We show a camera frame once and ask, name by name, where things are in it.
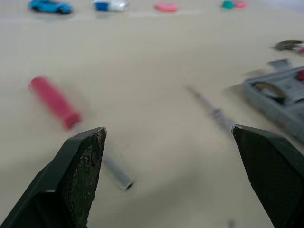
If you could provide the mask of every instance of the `red handle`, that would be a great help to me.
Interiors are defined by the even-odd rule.
[[[77,122],[81,121],[77,112],[60,91],[43,76],[35,77],[29,84],[39,99],[47,105],[52,113],[63,121],[63,127],[71,130]]]

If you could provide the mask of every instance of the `tool organizer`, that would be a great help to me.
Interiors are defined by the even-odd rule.
[[[244,95],[267,117],[304,144],[304,81],[297,79],[304,66],[293,68],[287,60],[269,62],[276,72],[244,81]],[[271,84],[284,93],[282,102],[269,91],[260,91],[257,83]]]

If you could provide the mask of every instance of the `blue toy car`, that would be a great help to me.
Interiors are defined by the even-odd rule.
[[[73,11],[69,3],[53,0],[33,0],[28,5],[36,12],[68,14]]]

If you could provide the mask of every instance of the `white surface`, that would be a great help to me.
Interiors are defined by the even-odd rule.
[[[196,13],[175,16],[155,13],[152,0],[134,0],[126,13],[71,3],[75,12],[58,16],[0,1],[0,221],[67,136],[27,91],[46,75],[84,112],[87,129],[107,127],[105,152],[137,180],[121,192],[103,171],[89,227],[224,228],[234,219],[236,228],[271,228],[236,146],[184,87],[240,124],[278,131],[236,85],[270,60],[302,65],[270,47],[301,39],[304,17],[251,1],[223,11],[220,1],[177,0]]]

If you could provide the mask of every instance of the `pink object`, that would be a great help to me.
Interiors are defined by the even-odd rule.
[[[234,6],[238,7],[238,8],[244,8],[247,6],[247,3],[244,1],[235,0],[235,1],[233,1],[233,3],[234,3]]]
[[[43,76],[35,77],[29,84],[39,99],[46,104],[52,113],[63,122],[66,130],[71,130],[76,123],[81,121],[77,112],[60,91]]]
[[[159,11],[163,12],[176,12],[177,11],[177,5],[174,3],[168,3],[168,2],[158,2],[155,4],[155,8]]]

